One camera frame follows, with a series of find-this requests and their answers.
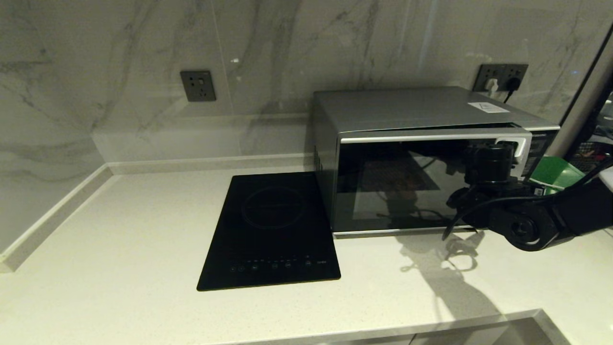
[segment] green object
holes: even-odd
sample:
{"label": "green object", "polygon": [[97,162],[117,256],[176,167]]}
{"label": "green object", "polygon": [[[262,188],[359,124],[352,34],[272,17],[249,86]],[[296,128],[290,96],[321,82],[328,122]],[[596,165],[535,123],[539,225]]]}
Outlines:
{"label": "green object", "polygon": [[[530,176],[533,182],[545,182],[558,187],[569,187],[585,174],[560,157],[543,157]],[[559,188],[547,187],[545,194],[553,194]]]}

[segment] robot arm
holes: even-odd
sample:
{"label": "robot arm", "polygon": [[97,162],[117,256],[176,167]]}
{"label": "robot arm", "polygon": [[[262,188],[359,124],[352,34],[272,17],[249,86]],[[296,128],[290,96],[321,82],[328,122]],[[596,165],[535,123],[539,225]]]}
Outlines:
{"label": "robot arm", "polygon": [[613,159],[562,192],[535,196],[533,185],[509,176],[512,155],[513,146],[505,143],[467,152],[465,180],[470,187],[447,201],[457,214],[443,239],[462,219],[503,235],[517,248],[535,251],[613,225],[613,168],[607,168]]}

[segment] induction cooktop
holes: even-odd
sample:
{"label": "induction cooktop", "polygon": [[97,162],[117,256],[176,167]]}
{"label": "induction cooktop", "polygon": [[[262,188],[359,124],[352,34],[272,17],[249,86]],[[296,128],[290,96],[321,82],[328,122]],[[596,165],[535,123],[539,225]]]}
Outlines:
{"label": "induction cooktop", "polygon": [[198,291],[340,277],[314,173],[232,178]]}

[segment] marble backsplash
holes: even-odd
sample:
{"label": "marble backsplash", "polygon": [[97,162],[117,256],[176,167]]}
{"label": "marble backsplash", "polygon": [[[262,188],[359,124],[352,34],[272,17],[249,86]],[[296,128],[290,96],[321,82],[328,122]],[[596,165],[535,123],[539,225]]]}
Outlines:
{"label": "marble backsplash", "polygon": [[27,3],[0,4],[0,254],[104,161],[62,101]]}
{"label": "marble backsplash", "polygon": [[[303,152],[313,91],[471,88],[489,62],[529,63],[509,103],[559,122],[613,21],[610,0],[27,3],[109,162]],[[218,100],[188,103],[184,69]]]}

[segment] electrical outlet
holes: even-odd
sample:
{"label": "electrical outlet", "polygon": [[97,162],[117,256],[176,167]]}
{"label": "electrical outlet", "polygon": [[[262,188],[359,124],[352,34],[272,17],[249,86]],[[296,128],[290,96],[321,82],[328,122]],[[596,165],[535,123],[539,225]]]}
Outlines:
{"label": "electrical outlet", "polygon": [[216,100],[210,71],[181,71],[185,94],[190,102]]}
{"label": "electrical outlet", "polygon": [[474,81],[473,91],[487,92],[485,85],[491,78],[498,79],[498,91],[509,91],[506,86],[509,79],[523,80],[527,70],[527,64],[482,64]]}

